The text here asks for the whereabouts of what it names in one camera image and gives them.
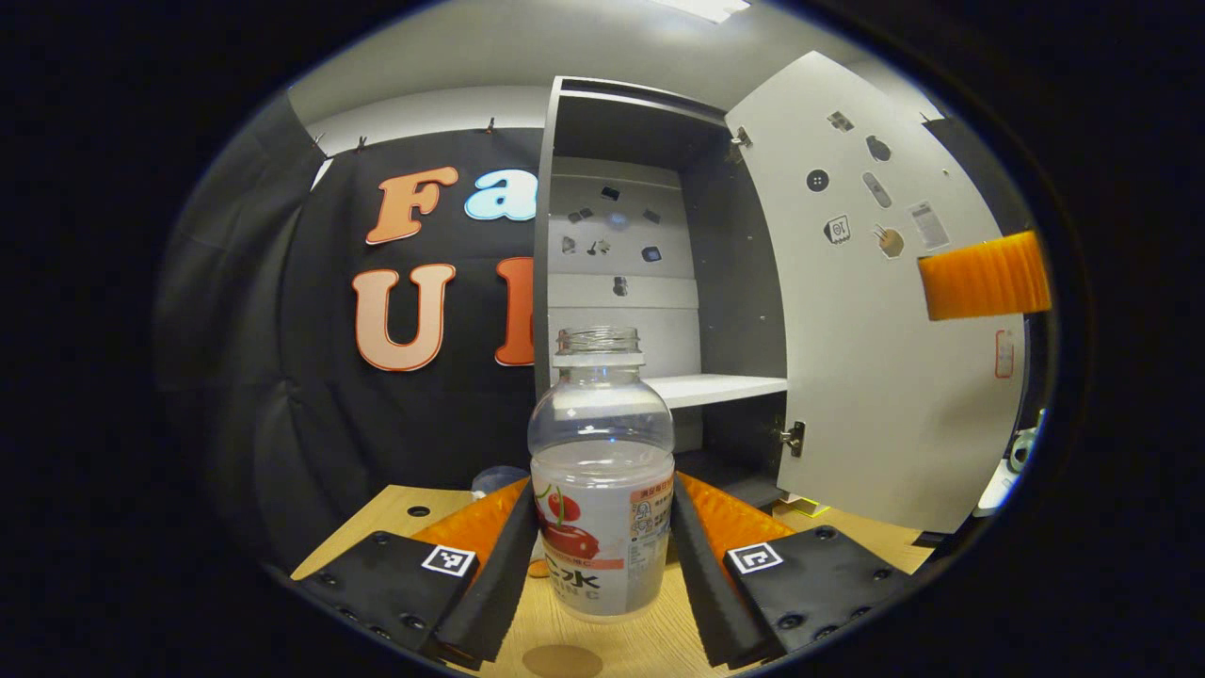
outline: cabinet door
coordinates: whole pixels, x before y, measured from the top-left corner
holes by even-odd
[[[783,447],[778,487],[875,520],[953,532],[1009,446],[1024,332],[1021,314],[929,319],[917,259],[1000,237],[1000,228],[966,173],[911,118],[812,52],[727,122],[751,141],[741,153],[774,243],[786,424],[806,424],[800,456]]]

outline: wooden table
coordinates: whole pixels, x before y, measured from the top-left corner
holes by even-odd
[[[466,491],[390,485],[310,554],[293,572],[293,579],[313,574],[377,530],[410,536],[470,502],[472,495]],[[427,507],[430,513],[411,515],[408,509],[416,506]],[[774,517],[800,531],[831,525],[909,573],[931,553],[931,549],[911,546],[918,530],[876,523],[837,509],[828,509],[812,519],[778,506]],[[460,671],[475,676],[540,678],[687,678],[740,673],[723,665],[707,665],[690,614],[682,568],[672,548],[662,592],[653,607],[640,619],[624,624],[594,625],[574,619],[560,608],[549,579],[529,577],[525,582],[498,661],[482,664],[481,671]]]

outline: plastic bottle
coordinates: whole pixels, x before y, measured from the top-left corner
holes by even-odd
[[[647,612],[662,586],[674,418],[640,381],[630,326],[562,329],[560,379],[528,423],[531,487],[557,597],[586,621]]]

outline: ceiling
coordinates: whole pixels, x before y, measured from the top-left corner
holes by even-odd
[[[869,54],[753,0],[722,24],[648,0],[448,0],[389,25],[302,77],[289,96],[310,124],[382,99],[571,75],[618,79],[731,108],[816,49]]]

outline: cabinet shelf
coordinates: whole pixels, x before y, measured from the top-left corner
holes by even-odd
[[[787,390],[786,379],[730,375],[653,377],[645,379],[645,383],[657,391],[670,409],[752,399]]]

